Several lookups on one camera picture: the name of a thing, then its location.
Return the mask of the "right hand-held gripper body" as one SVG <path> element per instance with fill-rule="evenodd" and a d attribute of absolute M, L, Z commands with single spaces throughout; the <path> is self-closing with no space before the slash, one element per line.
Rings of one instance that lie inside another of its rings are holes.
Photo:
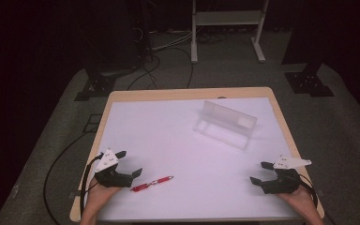
<path fill-rule="evenodd" d="M 261 188 L 265 194 L 293 193 L 302 183 L 296 168 L 311 165 L 309 159 L 280 157 L 274 164 L 275 180 L 262 181 Z"/>

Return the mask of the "white table mat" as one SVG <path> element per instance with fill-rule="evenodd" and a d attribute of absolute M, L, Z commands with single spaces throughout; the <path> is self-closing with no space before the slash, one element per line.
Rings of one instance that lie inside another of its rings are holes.
<path fill-rule="evenodd" d="M 193 130 L 203 101 L 116 102 L 100 150 L 127 151 L 120 173 L 142 168 L 135 185 L 165 176 L 170 181 L 139 192 L 119 191 L 100 212 L 106 221 L 184 221 L 296 218 L 291 207 L 265 194 L 250 177 L 273 180 L 261 162 L 291 153 L 274 108 L 265 97 L 222 99 L 219 105 L 257 118 L 245 150 Z"/>

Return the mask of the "red pen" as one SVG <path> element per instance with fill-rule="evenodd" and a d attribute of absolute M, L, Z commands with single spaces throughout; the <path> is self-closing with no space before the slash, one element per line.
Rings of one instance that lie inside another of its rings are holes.
<path fill-rule="evenodd" d="M 138 185 L 136 187 L 132 187 L 130 189 L 130 191 L 133 191 L 133 192 L 139 192 L 141 190 L 144 190 L 144 189 L 147 189 L 151 186 L 154 186 L 154 185 L 157 185 L 157 184 L 161 184 L 161 183 L 164 183 L 164 182 L 167 182 L 167 181 L 170 181 L 174 178 L 174 176 L 170 175 L 170 176 L 165 176 L 165 177 L 161 177 L 157 180 L 154 180 L 154 181 L 151 181 L 149 183 L 145 183 L 145 184 L 141 184 L 141 185 Z"/>

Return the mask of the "white metal stand frame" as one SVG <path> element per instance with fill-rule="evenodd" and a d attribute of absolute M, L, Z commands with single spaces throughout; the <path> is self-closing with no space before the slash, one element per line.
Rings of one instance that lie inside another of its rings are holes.
<path fill-rule="evenodd" d="M 242 11 L 198 11 L 196 0 L 192 2 L 192 24 L 191 24 L 191 44 L 190 61 L 198 62 L 197 28 L 199 26 L 217 25 L 256 25 L 257 32 L 251 38 L 254 51 L 260 63 L 266 61 L 260 45 L 260 38 L 270 0 L 263 0 L 262 8 L 259 10 Z"/>

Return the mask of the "person's right hand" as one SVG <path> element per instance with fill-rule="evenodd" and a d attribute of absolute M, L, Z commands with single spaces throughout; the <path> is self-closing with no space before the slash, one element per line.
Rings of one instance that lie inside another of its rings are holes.
<path fill-rule="evenodd" d="M 279 193 L 277 196 L 303 218 L 311 217 L 317 212 L 312 197 L 305 187 L 300 186 L 293 193 Z"/>

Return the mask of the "person's left hand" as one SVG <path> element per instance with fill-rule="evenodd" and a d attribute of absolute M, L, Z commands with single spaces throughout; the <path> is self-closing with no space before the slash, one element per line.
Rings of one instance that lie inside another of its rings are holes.
<path fill-rule="evenodd" d="M 120 187 L 104 187 L 96 178 L 90 182 L 91 189 L 84 207 L 82 217 L 96 217 L 98 211 L 120 190 Z"/>

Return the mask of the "black stand base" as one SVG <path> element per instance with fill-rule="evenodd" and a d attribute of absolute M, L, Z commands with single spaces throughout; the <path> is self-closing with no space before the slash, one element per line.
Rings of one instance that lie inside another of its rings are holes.
<path fill-rule="evenodd" d="M 87 81 L 75 97 L 75 101 L 87 101 L 89 98 L 107 97 L 114 88 L 116 80 L 136 71 L 137 67 L 120 68 L 115 66 L 96 66 L 87 68 Z"/>
<path fill-rule="evenodd" d="M 312 97 L 332 97 L 331 89 L 324 85 L 317 73 L 321 63 L 307 63 L 302 71 L 286 72 L 285 77 L 295 94 L 310 94 Z"/>

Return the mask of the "clear plastic pencil case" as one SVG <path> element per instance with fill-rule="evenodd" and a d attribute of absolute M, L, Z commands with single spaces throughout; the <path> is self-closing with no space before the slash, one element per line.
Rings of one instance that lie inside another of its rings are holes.
<path fill-rule="evenodd" d="M 239 150 L 248 146 L 257 118 L 206 100 L 193 130 Z"/>

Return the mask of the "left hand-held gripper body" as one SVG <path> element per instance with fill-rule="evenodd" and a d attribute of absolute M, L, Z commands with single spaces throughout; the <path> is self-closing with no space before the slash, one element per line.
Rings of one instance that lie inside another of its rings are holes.
<path fill-rule="evenodd" d="M 94 177 L 104 187 L 130 188 L 133 182 L 131 174 L 120 173 L 116 170 L 119 159 L 112 150 L 107 149 L 95 168 Z"/>

